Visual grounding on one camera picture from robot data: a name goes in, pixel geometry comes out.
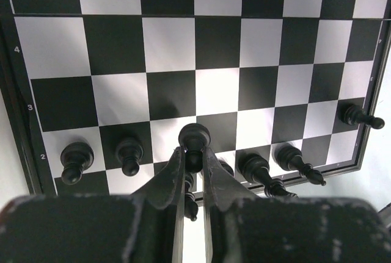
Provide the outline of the black pawn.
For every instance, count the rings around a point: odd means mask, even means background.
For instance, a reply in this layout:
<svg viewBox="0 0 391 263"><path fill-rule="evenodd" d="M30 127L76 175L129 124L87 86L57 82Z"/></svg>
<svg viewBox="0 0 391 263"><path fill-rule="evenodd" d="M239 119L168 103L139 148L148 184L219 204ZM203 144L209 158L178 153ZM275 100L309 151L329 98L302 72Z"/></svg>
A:
<svg viewBox="0 0 391 263"><path fill-rule="evenodd" d="M121 163L125 176L135 176L139 172L143 156L144 148L141 142L134 137L123 139L115 149L115 157Z"/></svg>
<svg viewBox="0 0 391 263"><path fill-rule="evenodd" d="M203 167L203 148L211 143L209 130L199 123L187 124L181 129L178 141L185 149L186 171L200 172Z"/></svg>
<svg viewBox="0 0 391 263"><path fill-rule="evenodd" d="M79 182L85 170L94 162L94 152L89 144L74 142L67 145L60 154L60 161L64 169L61 180L66 185Z"/></svg>

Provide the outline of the black chess piece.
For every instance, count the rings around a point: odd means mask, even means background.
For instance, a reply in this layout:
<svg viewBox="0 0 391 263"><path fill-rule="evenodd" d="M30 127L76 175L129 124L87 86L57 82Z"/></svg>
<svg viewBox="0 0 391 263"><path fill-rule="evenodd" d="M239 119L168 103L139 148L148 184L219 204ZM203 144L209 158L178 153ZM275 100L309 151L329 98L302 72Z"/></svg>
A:
<svg viewBox="0 0 391 263"><path fill-rule="evenodd" d="M297 198L297 194L286 190L284 183L279 178L272 178L269 174L269 163L259 154L249 153L238 162L238 170L251 184L261 184L268 198L290 197Z"/></svg>
<svg viewBox="0 0 391 263"><path fill-rule="evenodd" d="M219 162L226 172L228 172L231 176L235 175L234 169L231 166L229 166L229 164L226 163L226 161L220 160Z"/></svg>
<svg viewBox="0 0 391 263"><path fill-rule="evenodd" d="M191 192L194 185L194 179L190 173L185 173L185 212L184 216L192 222L197 220L199 211L198 204L195 201L195 196Z"/></svg>
<svg viewBox="0 0 391 263"><path fill-rule="evenodd" d="M385 126L385 121L382 118L366 114L362 108L356 104L350 104L343 109L342 122L350 126L364 124L373 129L382 129Z"/></svg>
<svg viewBox="0 0 391 263"><path fill-rule="evenodd" d="M274 154L276 163L285 171L298 171L302 178L314 185L325 186L323 174L303 160L302 151L292 145L279 148Z"/></svg>

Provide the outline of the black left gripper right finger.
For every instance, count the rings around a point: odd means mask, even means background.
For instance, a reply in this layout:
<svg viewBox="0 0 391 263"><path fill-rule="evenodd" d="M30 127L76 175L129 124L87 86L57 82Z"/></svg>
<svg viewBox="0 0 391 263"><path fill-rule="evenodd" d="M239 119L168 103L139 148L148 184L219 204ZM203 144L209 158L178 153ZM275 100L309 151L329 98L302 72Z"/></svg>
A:
<svg viewBox="0 0 391 263"><path fill-rule="evenodd" d="M390 233L356 198L262 198L203 150L208 262L389 262Z"/></svg>

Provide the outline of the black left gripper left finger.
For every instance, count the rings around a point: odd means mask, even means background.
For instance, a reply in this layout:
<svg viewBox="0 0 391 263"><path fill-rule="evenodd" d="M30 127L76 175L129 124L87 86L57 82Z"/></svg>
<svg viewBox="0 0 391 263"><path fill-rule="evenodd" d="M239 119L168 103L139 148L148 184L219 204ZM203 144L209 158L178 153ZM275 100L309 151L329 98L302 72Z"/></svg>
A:
<svg viewBox="0 0 391 263"><path fill-rule="evenodd" d="M181 262L185 151L130 195L26 195L1 211L2 262Z"/></svg>

